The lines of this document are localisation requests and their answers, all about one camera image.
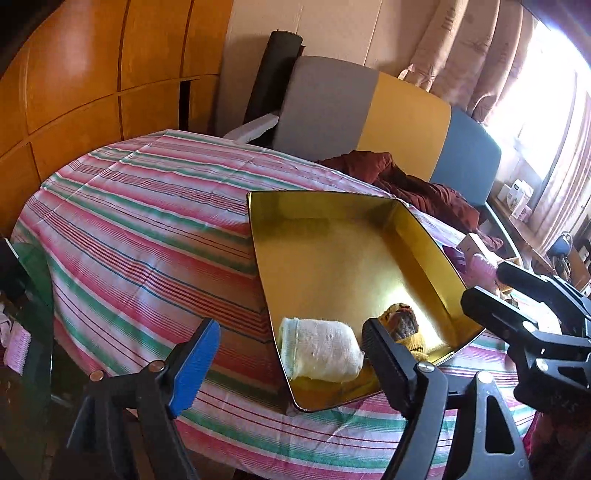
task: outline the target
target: black clamp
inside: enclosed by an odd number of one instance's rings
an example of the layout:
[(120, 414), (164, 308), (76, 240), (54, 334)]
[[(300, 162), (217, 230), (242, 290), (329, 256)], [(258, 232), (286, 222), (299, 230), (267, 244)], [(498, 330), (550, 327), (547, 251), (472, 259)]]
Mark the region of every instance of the black clamp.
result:
[(499, 265), (497, 276), (548, 305), (563, 332), (541, 332), (534, 319), (479, 287), (464, 292), (464, 313), (509, 344), (519, 379), (515, 398), (543, 413), (589, 411), (591, 301), (558, 277), (540, 277), (510, 262)]
[(54, 457), (50, 479), (138, 480), (124, 422), (124, 410), (133, 408), (155, 478), (198, 480), (173, 420), (192, 405), (219, 342), (219, 324), (204, 319), (165, 361), (119, 377), (93, 372), (72, 430)]
[(363, 325), (363, 348), (390, 406), (408, 422), (384, 480), (424, 480), (439, 441), (445, 411), (458, 409), (444, 480), (531, 478), (519, 432), (493, 376), (446, 375), (418, 362), (392, 340), (378, 319)]

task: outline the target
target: gray cushion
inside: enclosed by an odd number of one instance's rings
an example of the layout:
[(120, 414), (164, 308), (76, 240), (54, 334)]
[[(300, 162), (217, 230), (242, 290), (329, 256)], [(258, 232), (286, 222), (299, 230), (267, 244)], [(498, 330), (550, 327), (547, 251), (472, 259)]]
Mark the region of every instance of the gray cushion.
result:
[(379, 72), (348, 61), (300, 57), (281, 108), (273, 149), (317, 161), (357, 147)]

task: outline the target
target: window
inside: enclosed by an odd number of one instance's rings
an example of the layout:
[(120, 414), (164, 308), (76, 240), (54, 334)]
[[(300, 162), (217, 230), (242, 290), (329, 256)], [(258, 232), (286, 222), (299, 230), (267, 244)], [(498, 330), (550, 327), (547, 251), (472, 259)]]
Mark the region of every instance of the window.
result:
[(571, 49), (538, 23), (523, 70), (493, 111), (487, 127), (501, 147), (512, 146), (543, 179), (561, 148), (577, 89)]

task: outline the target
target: curtain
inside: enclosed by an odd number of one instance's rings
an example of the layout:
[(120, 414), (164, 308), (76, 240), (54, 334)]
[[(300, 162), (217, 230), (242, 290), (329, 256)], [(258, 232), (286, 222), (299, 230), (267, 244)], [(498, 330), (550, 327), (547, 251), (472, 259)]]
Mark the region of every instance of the curtain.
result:
[(529, 221), (536, 247), (544, 253), (579, 223), (591, 193), (591, 98), (582, 83), (577, 83), (564, 146)]
[(516, 0), (440, 0), (399, 78), (483, 122), (519, 75), (534, 26)]

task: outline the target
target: wooden cabinet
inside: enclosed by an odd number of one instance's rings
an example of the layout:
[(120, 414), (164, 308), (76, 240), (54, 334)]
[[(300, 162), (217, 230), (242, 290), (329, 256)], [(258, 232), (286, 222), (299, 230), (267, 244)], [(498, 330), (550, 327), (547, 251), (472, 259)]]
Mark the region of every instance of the wooden cabinet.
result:
[(33, 138), (41, 180), (95, 148), (121, 140), (116, 97), (96, 100), (63, 115)]
[(178, 128), (180, 82), (155, 83), (121, 96), (121, 119), (125, 139)]
[(3, 233), (68, 162), (178, 128), (181, 82), (188, 128), (207, 132), (231, 10), (232, 0), (65, 0), (0, 78)]
[(117, 91), (126, 0), (67, 0), (28, 40), (29, 131)]
[(217, 75), (208, 75), (191, 82), (189, 94), (189, 131), (207, 134), (217, 91)]
[(31, 144), (23, 145), (0, 158), (0, 233), (10, 236), (22, 207), (39, 189), (39, 175)]
[(27, 49), (22, 49), (0, 79), (0, 155), (27, 136), (22, 78), (26, 74)]

